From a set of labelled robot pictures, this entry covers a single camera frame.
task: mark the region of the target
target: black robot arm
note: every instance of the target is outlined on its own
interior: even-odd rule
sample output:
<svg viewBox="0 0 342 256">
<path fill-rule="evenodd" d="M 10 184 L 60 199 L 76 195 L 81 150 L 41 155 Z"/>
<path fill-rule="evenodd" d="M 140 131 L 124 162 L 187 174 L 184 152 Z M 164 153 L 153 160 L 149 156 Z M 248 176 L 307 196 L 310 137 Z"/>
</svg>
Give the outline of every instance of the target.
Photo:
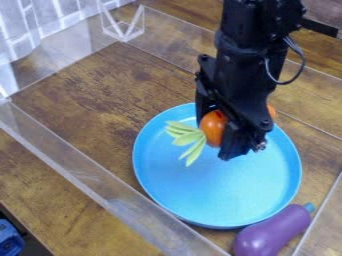
<svg viewBox="0 0 342 256">
<path fill-rule="evenodd" d="M 214 109 L 228 117 L 219 158 L 266 148 L 272 130 L 267 97 L 278 84 L 298 77 L 304 58 L 288 34 L 300 28 L 306 10 L 299 0 L 224 0 L 220 28 L 215 34 L 216 57 L 199 56 L 196 119 Z M 279 82 L 287 49 L 302 56 L 290 81 Z"/>
</svg>

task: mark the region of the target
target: black cable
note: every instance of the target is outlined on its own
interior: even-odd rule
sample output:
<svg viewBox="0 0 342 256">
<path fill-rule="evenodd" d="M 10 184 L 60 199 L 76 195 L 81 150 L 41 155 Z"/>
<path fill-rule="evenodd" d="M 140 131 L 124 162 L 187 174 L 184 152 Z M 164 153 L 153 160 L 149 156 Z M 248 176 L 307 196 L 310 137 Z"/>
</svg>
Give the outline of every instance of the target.
<svg viewBox="0 0 342 256">
<path fill-rule="evenodd" d="M 300 59 L 302 59 L 302 64 L 300 64 L 300 67 L 299 67 L 299 70 L 295 74 L 295 76 L 284 81 L 284 82 L 280 82 L 278 81 L 274 76 L 271 75 L 271 72 L 270 72 L 270 59 L 268 58 L 264 58 L 264 67 L 266 67 L 266 73 L 270 77 L 270 79 L 278 84 L 278 85 L 287 85 L 290 84 L 300 75 L 303 69 L 304 69 L 304 65 L 306 65 L 306 59 L 304 59 L 304 55 L 303 55 L 303 52 L 302 52 L 302 49 L 299 48 L 298 44 L 294 42 L 294 40 L 291 39 L 291 37 L 284 37 L 283 38 L 283 41 L 286 42 L 286 44 L 288 45 L 288 47 L 292 49 L 292 51 L 299 55 Z"/>
</svg>

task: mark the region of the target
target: eggplant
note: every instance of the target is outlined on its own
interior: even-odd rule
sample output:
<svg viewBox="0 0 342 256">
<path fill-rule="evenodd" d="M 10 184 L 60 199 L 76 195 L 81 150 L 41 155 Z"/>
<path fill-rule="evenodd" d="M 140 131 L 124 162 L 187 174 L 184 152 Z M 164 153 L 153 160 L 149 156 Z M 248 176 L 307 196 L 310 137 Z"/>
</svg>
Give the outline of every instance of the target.
<svg viewBox="0 0 342 256">
<path fill-rule="evenodd" d="M 246 227 L 234 241 L 235 256 L 276 256 L 310 226 L 314 209 L 311 203 L 291 204 L 271 218 Z"/>
</svg>

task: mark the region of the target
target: blue bowl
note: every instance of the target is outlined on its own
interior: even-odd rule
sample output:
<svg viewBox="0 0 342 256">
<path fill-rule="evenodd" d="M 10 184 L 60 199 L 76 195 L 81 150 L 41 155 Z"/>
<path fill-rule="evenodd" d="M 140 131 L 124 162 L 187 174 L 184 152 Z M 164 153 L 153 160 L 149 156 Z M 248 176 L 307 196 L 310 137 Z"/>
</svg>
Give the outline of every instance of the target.
<svg viewBox="0 0 342 256">
<path fill-rule="evenodd" d="M 179 219 L 202 227 L 232 229 L 276 214 L 294 199 L 302 165 L 291 139 L 275 125 L 267 148 L 230 161 L 206 146 L 195 163 L 177 160 L 187 147 L 173 146 L 165 122 L 196 127 L 195 104 L 161 112 L 144 126 L 133 145 L 139 183 L 152 200 Z"/>
</svg>

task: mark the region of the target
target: wooden table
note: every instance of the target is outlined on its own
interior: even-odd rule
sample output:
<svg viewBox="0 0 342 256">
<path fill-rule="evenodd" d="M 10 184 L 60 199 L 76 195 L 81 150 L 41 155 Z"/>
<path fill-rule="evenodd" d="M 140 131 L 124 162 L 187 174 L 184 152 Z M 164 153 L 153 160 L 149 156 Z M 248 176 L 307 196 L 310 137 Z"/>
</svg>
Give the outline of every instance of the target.
<svg viewBox="0 0 342 256">
<path fill-rule="evenodd" d="M 164 0 L 151 5 L 216 29 L 219 1 Z M 307 30 L 294 37 L 304 49 L 308 66 L 342 78 L 340 41 Z M 28 63 L 29 57 L 17 63 L 18 69 L 28 69 Z M 335 99 L 340 90 L 340 84 L 303 83 L 280 88 L 271 98 L 280 110 L 276 122 L 291 136 L 303 161 L 306 175 L 295 202 L 310 200 L 318 206 L 342 166 L 342 102 Z M 133 140 L 160 111 L 194 101 L 194 76 L 116 43 L 21 91 L 12 100 L 144 193 L 132 174 Z M 0 159 L 1 203 L 55 255 L 163 254 L 2 131 Z M 235 231 L 194 229 L 231 252 Z M 316 241 L 323 248 L 330 241 L 326 239 Z M 291 254 L 298 241 L 299 238 L 288 244 L 283 255 Z M 330 255 L 342 255 L 342 251 Z"/>
</svg>

